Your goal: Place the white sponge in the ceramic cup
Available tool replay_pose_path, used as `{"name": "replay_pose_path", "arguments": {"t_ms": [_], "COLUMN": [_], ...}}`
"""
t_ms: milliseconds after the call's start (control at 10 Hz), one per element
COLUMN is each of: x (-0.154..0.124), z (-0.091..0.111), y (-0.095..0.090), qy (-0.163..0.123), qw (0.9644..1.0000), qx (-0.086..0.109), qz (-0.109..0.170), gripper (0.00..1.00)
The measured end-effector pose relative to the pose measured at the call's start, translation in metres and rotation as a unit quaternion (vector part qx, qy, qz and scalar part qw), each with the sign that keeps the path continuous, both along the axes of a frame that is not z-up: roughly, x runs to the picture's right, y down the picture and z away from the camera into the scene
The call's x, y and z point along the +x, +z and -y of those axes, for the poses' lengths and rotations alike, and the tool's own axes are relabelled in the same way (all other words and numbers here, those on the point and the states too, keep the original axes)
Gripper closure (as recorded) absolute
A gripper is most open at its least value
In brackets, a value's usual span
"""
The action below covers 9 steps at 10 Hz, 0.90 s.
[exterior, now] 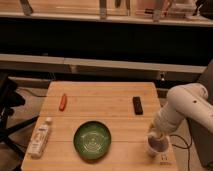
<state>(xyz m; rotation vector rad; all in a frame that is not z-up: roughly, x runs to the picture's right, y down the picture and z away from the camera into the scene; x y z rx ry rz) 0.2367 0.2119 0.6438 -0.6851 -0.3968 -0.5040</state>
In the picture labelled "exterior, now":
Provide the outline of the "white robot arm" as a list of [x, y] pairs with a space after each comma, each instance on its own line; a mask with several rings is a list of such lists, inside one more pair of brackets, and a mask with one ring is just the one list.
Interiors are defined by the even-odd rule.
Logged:
[[161, 140], [176, 131], [185, 118], [191, 118], [213, 133], [213, 105], [208, 91], [200, 83], [174, 86], [168, 90], [166, 103], [155, 114], [148, 137]]

